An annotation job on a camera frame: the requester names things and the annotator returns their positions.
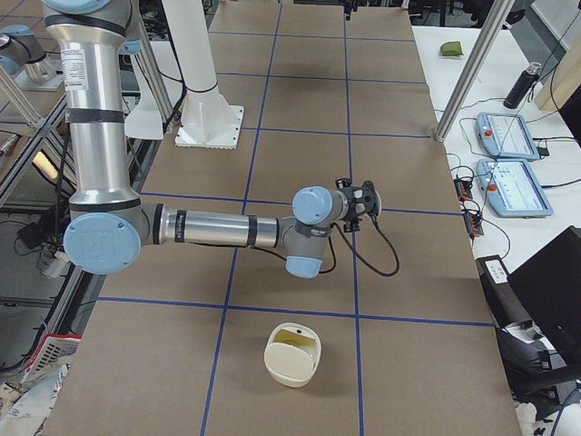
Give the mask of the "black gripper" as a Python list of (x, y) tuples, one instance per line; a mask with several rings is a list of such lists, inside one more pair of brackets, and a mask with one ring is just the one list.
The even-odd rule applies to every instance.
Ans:
[(347, 212), (342, 220), (343, 231), (345, 233), (355, 233), (360, 231), (361, 215), (368, 215), (377, 218), (381, 212), (381, 199), (375, 184), (372, 181), (364, 181), (362, 186), (356, 186), (350, 178), (340, 178), (335, 181), (337, 189), (342, 192), (347, 199)]

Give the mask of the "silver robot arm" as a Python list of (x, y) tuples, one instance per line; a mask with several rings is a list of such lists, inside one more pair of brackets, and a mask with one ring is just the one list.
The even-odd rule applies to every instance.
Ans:
[(1, 67), (10, 75), (25, 70), (36, 84), (56, 78), (57, 69), (27, 25), (9, 25), (1, 29)]
[(145, 245), (194, 243), (282, 248), (286, 269), (300, 278), (320, 272), (333, 230), (356, 232), (362, 216), (376, 220), (380, 198), (372, 182), (339, 179), (332, 189), (299, 190), (282, 219), (176, 210), (144, 203), (132, 188), (121, 96), (119, 55), (139, 47), (134, 1), (47, 1), (44, 20), (60, 45), (66, 120), (74, 151), (76, 190), (64, 232), (70, 260), (94, 274), (118, 273)]

